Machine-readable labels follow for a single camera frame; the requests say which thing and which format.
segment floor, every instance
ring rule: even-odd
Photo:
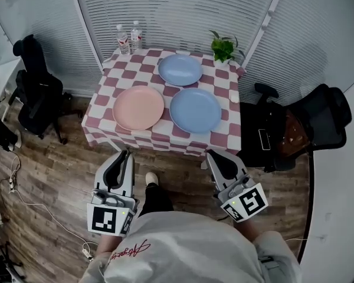
[[[88,99],[75,101],[85,110]],[[20,108],[15,103],[8,115],[7,125],[18,126]],[[81,120],[75,116],[60,120],[68,144],[59,144],[50,129],[44,140],[22,129],[23,146],[17,150],[21,159],[18,190],[26,202],[44,203],[69,230],[82,238],[97,242],[99,236],[89,233],[86,224],[86,203],[91,200],[94,174],[114,153],[107,146],[89,147]],[[200,213],[219,219],[224,212],[211,196],[214,185],[207,171],[199,168],[196,157],[149,150],[132,150],[136,161],[135,196],[144,202],[145,174],[156,172],[160,185],[166,189],[176,210]],[[14,154],[0,150],[0,180],[11,172]],[[309,198],[308,158],[302,156],[293,171],[264,173],[250,169],[254,180],[261,182],[270,206],[254,219],[262,230],[279,231],[285,239],[302,238],[307,219]],[[81,253],[82,241],[58,226],[51,216],[36,206],[25,206],[18,195],[9,194],[8,182],[1,184],[0,211],[8,220],[0,226],[0,244],[11,242],[14,261],[24,264],[27,282],[78,282],[87,260]],[[300,241],[289,241],[297,255]]]

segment chair backrest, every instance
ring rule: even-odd
[[[287,106],[301,121],[312,150],[337,149],[346,143],[351,110],[341,90],[319,85],[308,96]]]
[[[42,46],[33,35],[17,41],[13,45],[13,54],[21,56],[29,75],[42,77],[48,74]]]
[[[26,70],[19,70],[17,72],[16,84],[17,96],[21,102],[29,108],[33,108],[40,97],[40,84],[34,82],[34,79],[30,77]]]

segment checkered tablecloth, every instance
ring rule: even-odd
[[[202,64],[203,76],[198,83],[178,87],[160,78],[158,64],[172,54],[190,55]],[[232,103],[230,97],[238,96],[237,81],[244,70],[233,61],[226,68],[217,69],[212,59],[210,55],[187,51],[149,49],[130,56],[115,51],[103,63],[104,74],[83,119],[82,126],[90,145],[106,141],[194,156],[203,156],[207,149],[222,149],[236,154],[241,149],[240,104]],[[122,91],[137,85],[158,90],[163,95],[165,109],[153,127],[144,131],[128,131],[114,121],[113,106]],[[187,133],[173,123],[169,106],[172,97],[183,88],[200,88],[215,95],[222,108],[222,117],[214,131]]]

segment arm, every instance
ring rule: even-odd
[[[235,223],[234,228],[254,244],[266,282],[301,282],[299,263],[281,234],[278,232],[259,233],[251,220]]]
[[[97,247],[96,257],[89,264],[79,283],[102,283],[103,272],[112,252],[121,243],[122,237],[102,235]]]

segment potted plant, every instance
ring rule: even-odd
[[[235,57],[232,55],[234,52],[234,43],[230,37],[219,37],[219,34],[216,31],[211,31],[214,35],[214,39],[211,43],[211,49],[214,52],[214,66],[218,68],[225,67],[230,60],[234,60]],[[235,48],[238,47],[238,41],[236,36]],[[239,50],[239,53],[245,58],[244,53]]]

